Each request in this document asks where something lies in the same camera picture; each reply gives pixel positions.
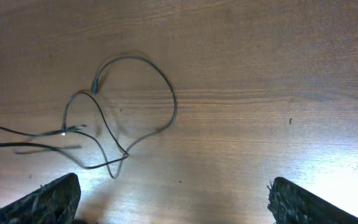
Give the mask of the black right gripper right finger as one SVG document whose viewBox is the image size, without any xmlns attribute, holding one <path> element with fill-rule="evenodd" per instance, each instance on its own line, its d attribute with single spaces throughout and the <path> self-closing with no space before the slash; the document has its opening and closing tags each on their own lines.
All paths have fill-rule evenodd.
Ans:
<svg viewBox="0 0 358 224">
<path fill-rule="evenodd" d="M 267 188 L 267 208 L 276 224 L 358 224 L 358 217 L 284 177 L 274 178 Z"/>
</svg>

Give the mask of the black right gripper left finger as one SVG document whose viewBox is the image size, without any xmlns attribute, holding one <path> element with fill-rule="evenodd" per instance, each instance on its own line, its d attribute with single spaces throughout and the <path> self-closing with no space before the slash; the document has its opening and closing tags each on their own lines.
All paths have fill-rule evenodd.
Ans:
<svg viewBox="0 0 358 224">
<path fill-rule="evenodd" d="M 78 176 L 68 173 L 0 208 L 0 223 L 71 223 L 80 198 Z"/>
</svg>

